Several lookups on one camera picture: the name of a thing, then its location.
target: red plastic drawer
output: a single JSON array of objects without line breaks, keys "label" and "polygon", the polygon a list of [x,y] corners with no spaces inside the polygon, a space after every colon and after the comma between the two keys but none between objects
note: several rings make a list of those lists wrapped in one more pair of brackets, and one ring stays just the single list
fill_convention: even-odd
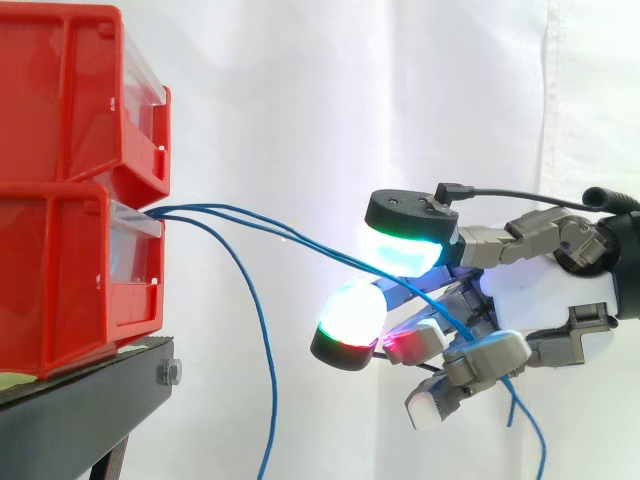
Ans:
[{"label": "red plastic drawer", "polygon": [[47,377],[161,328],[163,258],[164,225],[100,185],[0,183],[0,372]]},{"label": "red plastic drawer", "polygon": [[110,6],[0,2],[0,179],[169,193],[169,91]]}]

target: bolt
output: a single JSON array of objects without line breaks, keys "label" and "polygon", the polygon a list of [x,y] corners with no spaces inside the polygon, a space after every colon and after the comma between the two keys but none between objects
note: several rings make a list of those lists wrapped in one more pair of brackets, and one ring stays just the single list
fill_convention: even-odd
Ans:
[{"label": "bolt", "polygon": [[178,385],[182,378],[182,362],[177,358],[166,360],[162,369],[162,384],[167,387]]}]

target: metal stand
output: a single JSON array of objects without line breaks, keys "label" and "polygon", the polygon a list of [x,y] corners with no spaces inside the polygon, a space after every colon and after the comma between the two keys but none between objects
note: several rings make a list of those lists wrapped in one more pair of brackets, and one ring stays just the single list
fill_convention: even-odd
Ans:
[{"label": "metal stand", "polygon": [[89,480],[119,480],[128,441],[129,437],[124,437],[124,440],[102,457],[91,469]]},{"label": "metal stand", "polygon": [[147,337],[62,377],[0,392],[0,480],[116,480],[129,433],[171,396],[173,339]]}]

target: blue wire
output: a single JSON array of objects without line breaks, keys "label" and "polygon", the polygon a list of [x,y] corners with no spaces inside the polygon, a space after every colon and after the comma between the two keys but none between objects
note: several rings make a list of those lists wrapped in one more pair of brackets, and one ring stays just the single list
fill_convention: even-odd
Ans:
[{"label": "blue wire", "polygon": [[529,409],[524,405],[524,403],[522,403],[522,400],[520,400],[520,397],[518,396],[518,393],[516,392],[516,389],[513,386],[513,383],[511,383],[511,380],[509,380],[509,377],[505,375],[504,377],[501,378],[501,380],[504,386],[507,387],[507,390],[509,390],[509,393],[511,394],[511,398],[513,398],[513,401],[518,404],[520,409],[527,416],[527,418],[531,422],[531,425],[533,425],[533,428],[536,431],[536,434],[538,435],[538,440],[540,440],[540,449],[542,450],[542,454],[540,457],[540,464],[538,466],[538,475],[536,476],[536,480],[542,480],[542,475],[544,474],[544,466],[545,466],[545,463],[547,462],[547,442],[545,442],[544,440],[544,435],[542,434],[542,430],[538,426],[538,422],[536,422],[536,419],[533,418],[533,415],[531,414]]},{"label": "blue wire", "polygon": [[256,292],[253,282],[251,281],[251,277],[249,276],[249,273],[247,272],[247,270],[244,268],[244,265],[240,261],[240,258],[238,258],[238,255],[233,250],[233,248],[231,248],[231,245],[229,245],[218,232],[213,230],[211,227],[205,225],[204,223],[198,222],[197,220],[193,220],[191,218],[179,217],[174,215],[161,215],[161,214],[156,215],[154,218],[190,223],[191,225],[195,225],[196,227],[199,227],[204,231],[206,231],[207,233],[210,233],[211,235],[213,235],[222,244],[222,246],[227,249],[227,252],[229,252],[233,260],[236,262],[236,265],[238,265],[238,268],[240,269],[240,272],[242,273],[244,280],[247,282],[247,286],[249,287],[249,291],[251,292],[251,296],[253,297],[253,302],[255,303],[256,310],[258,312],[258,319],[260,320],[260,329],[262,330],[262,341],[264,342],[264,349],[267,354],[267,362],[269,363],[269,375],[271,375],[272,400],[271,400],[271,423],[269,426],[269,440],[267,441],[267,447],[264,451],[264,455],[262,457],[262,463],[260,464],[260,470],[258,472],[258,480],[262,480],[262,478],[264,477],[264,472],[267,468],[267,463],[269,462],[269,456],[271,455],[271,448],[273,447],[273,440],[276,434],[276,417],[278,415],[278,382],[276,380],[276,368],[273,363],[271,345],[269,344],[269,334],[267,332],[267,324],[265,322],[264,312],[262,311],[262,305],[260,304],[260,299],[258,298],[258,293]]},{"label": "blue wire", "polygon": [[220,212],[215,212],[215,211],[211,211],[208,210],[207,207],[201,207],[199,205],[179,205],[179,206],[166,206],[166,207],[158,207],[158,208],[154,208],[152,210],[149,210],[147,212],[145,212],[147,215],[150,215],[152,217],[155,217],[159,214],[163,214],[166,212],[170,212],[173,210],[186,210],[186,211],[193,211],[193,212],[201,212],[201,213],[206,213],[208,215],[213,215],[216,217],[220,217],[220,218],[224,218],[225,220],[229,220],[231,222],[234,223],[239,223],[240,225],[245,225],[247,227],[250,228],[254,228],[257,230],[262,230],[265,232],[269,232],[269,233],[273,233],[274,235],[278,235],[280,237],[283,238],[288,238],[294,242],[300,243],[301,245],[304,245],[308,248],[311,248],[312,250],[317,251],[318,253],[321,253],[329,258],[332,258],[333,260],[337,260],[341,263],[344,263],[346,265],[349,265],[351,267],[354,268],[358,268],[359,270],[368,272],[368,273],[372,273],[374,275],[378,275],[380,277],[385,277],[388,278],[389,280],[397,283],[398,285],[401,285],[403,287],[405,287],[407,290],[409,290],[410,292],[412,292],[414,295],[422,298],[425,302],[427,302],[429,305],[431,305],[433,308],[435,308],[438,312],[440,312],[440,314],[456,329],[458,330],[458,332],[460,332],[460,335],[462,335],[462,337],[467,340],[467,341],[471,341],[474,339],[473,334],[471,333],[471,330],[469,330],[469,328],[464,325],[463,323],[461,323],[460,321],[456,320],[455,318],[453,318],[453,316],[451,316],[451,314],[448,312],[448,310],[440,303],[436,302],[435,300],[432,300],[431,298],[429,298],[424,292],[422,292],[420,289],[414,287],[413,285],[411,285],[408,282],[405,282],[404,280],[401,280],[398,277],[395,277],[393,275],[390,275],[387,272],[384,272],[382,270],[379,270],[365,262],[362,262],[356,258],[353,258],[349,255],[346,255],[342,252],[338,252],[337,250],[333,250],[332,248],[326,247],[324,245],[322,245],[321,243],[318,243],[314,240],[311,240],[310,238],[302,235],[300,232],[296,231],[295,229],[289,227],[288,225],[284,225],[280,222],[277,222],[276,220],[272,220],[269,219],[267,217],[262,217],[261,215],[255,214],[253,212],[250,212],[248,210],[244,210],[238,207],[232,207],[230,205],[222,205],[222,204],[203,204],[203,205],[211,205],[208,208],[225,208],[227,210],[233,210],[233,211],[237,211],[238,213],[241,213],[243,215],[248,215],[251,216],[253,218],[258,218],[261,219],[263,221],[266,221],[268,223],[271,223],[273,225],[277,225],[277,226],[281,226],[282,228],[286,229],[287,231],[293,233],[295,235],[295,237],[292,237],[290,235],[287,235],[283,232],[280,232],[278,230],[274,230],[272,228],[268,228],[265,227],[263,225],[258,225],[252,222],[247,222],[245,220],[239,219],[237,217],[233,217],[230,215],[225,215],[224,213],[220,213]]},{"label": "blue wire", "polygon": [[507,428],[511,428],[513,425],[513,417],[516,414],[516,399],[511,396],[511,407],[509,407],[509,418],[507,419]]},{"label": "blue wire", "polygon": [[[237,212],[240,213],[242,215],[246,215],[252,218],[255,218],[257,220],[269,223],[271,225],[275,225],[279,228],[282,228],[283,230],[286,230],[288,232],[290,232],[292,235],[288,235],[282,231],[279,230],[275,230],[269,227],[265,227],[264,225],[258,225],[256,223],[252,223],[252,222],[248,222],[242,219],[239,219],[237,217],[231,216],[231,215],[225,215],[224,213],[220,213],[220,212],[216,212],[216,211],[212,211],[209,210],[211,208],[216,208],[216,209],[223,209],[223,210],[229,210],[229,211],[233,211],[233,212]],[[423,299],[425,302],[427,302],[429,305],[431,305],[433,308],[435,308],[438,312],[440,312],[440,314],[456,329],[458,330],[458,332],[460,333],[460,335],[467,341],[471,341],[473,340],[475,337],[473,335],[473,333],[471,332],[471,330],[469,330],[469,328],[464,325],[463,323],[459,322],[458,320],[456,320],[455,318],[453,318],[451,316],[451,314],[447,311],[447,309],[440,304],[439,302],[436,302],[435,300],[432,300],[431,298],[429,298],[424,292],[422,292],[421,290],[419,290],[418,288],[414,287],[413,285],[411,285],[408,282],[405,282],[404,280],[395,277],[393,275],[388,274],[387,272],[384,272],[382,270],[379,270],[365,262],[362,262],[356,258],[353,258],[349,255],[346,255],[342,252],[339,252],[337,250],[334,250],[332,248],[329,248],[321,243],[318,243],[312,239],[310,239],[309,237],[306,237],[305,235],[301,234],[300,232],[298,232],[297,230],[295,230],[292,227],[289,227],[286,224],[283,224],[282,222],[278,222],[277,220],[273,220],[271,218],[259,215],[257,213],[251,212],[249,210],[245,210],[243,208],[239,208],[239,207],[234,207],[232,205],[225,205],[225,204],[216,204],[216,203],[208,203],[208,204],[191,204],[191,205],[178,205],[178,206],[162,206],[162,207],[157,207],[154,209],[151,209],[149,211],[147,211],[147,215],[150,215],[152,217],[155,218],[160,218],[161,216],[163,216],[165,213],[167,212],[171,212],[174,210],[186,210],[186,211],[194,211],[194,212],[200,212],[200,213],[206,213],[208,215],[213,215],[219,218],[223,218],[225,220],[229,220],[231,222],[234,223],[238,223],[240,225],[244,225],[250,228],[254,228],[257,230],[261,230],[261,231],[265,231],[268,233],[272,233],[274,235],[278,235],[282,238],[287,238],[289,240],[292,240],[296,243],[299,243],[301,245],[304,245],[308,248],[311,248],[312,250],[317,251],[318,253],[321,253],[329,258],[332,258],[333,260],[339,261],[341,263],[344,263],[345,265],[351,266],[353,268],[357,268],[359,270],[368,272],[368,273],[373,273],[375,275],[381,276],[381,277],[385,277],[395,283],[397,283],[398,285],[403,286],[404,288],[406,288],[407,290],[411,291],[414,295],[420,297],[421,299]],[[511,381],[509,380],[508,377],[504,376],[502,379],[502,383],[505,385],[505,387],[507,388],[507,390],[509,391],[509,393],[511,394],[512,397],[512,404],[511,404],[511,409],[509,412],[509,421],[507,426],[511,426],[511,424],[513,423],[513,417],[515,414],[515,405],[517,404],[522,411],[525,413],[525,415],[527,416],[527,418],[529,419],[529,421],[531,422],[531,424],[533,425],[538,438],[540,440],[540,445],[541,445],[541,450],[542,450],[542,455],[541,455],[541,459],[540,459],[540,465],[538,468],[538,476],[537,479],[540,480],[542,478],[543,472],[544,472],[544,466],[546,463],[546,457],[547,457],[547,445],[546,442],[544,440],[544,436],[542,434],[542,431],[540,429],[540,427],[538,426],[538,424],[536,423],[535,419],[533,418],[533,415],[531,415],[531,413],[529,412],[529,410],[527,409],[527,407],[524,405],[524,403],[522,402],[522,400],[520,399],[520,397],[518,396],[517,392],[515,391],[515,388],[513,386],[513,384],[511,383]]]}]

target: white backdrop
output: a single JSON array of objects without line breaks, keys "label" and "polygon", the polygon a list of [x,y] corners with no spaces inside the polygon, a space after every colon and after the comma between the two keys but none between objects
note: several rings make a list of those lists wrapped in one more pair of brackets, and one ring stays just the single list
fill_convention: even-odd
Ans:
[{"label": "white backdrop", "polygon": [[[377,188],[454,181],[575,198],[597,180],[633,193],[638,83],[615,79],[637,65],[632,48],[620,46],[637,34],[631,19],[622,34],[616,26],[629,18],[622,2],[603,15],[596,0],[578,10],[579,0],[552,1],[553,57],[544,55],[547,5],[529,0],[118,3],[173,92],[171,202],[238,204],[357,253]],[[584,18],[591,21],[581,37]],[[598,49],[593,35],[610,43]],[[603,65],[610,57],[615,65]],[[549,58],[558,88],[547,78],[545,96]],[[554,148],[550,118],[565,125]],[[604,132],[597,150],[585,143],[595,131]],[[607,141],[620,131],[624,149]],[[611,161],[629,173],[608,175]],[[597,175],[577,173],[591,169]],[[463,223],[494,223],[531,206],[478,199],[460,211]],[[513,431],[504,427],[500,387],[466,401],[439,429],[414,432],[403,400],[419,371],[373,363],[344,373],[308,352],[317,313],[353,272],[281,239],[216,226],[254,277],[271,334],[280,414],[267,478],[533,478],[537,443],[521,418]],[[122,478],[255,478],[270,386],[249,294],[214,239],[186,225],[169,225],[167,235],[162,333],[176,336],[183,381],[132,434]],[[599,363],[532,371],[519,382],[547,435],[548,480],[636,478],[639,457],[619,452],[640,440],[632,370],[640,332],[623,327],[620,348]]]}]

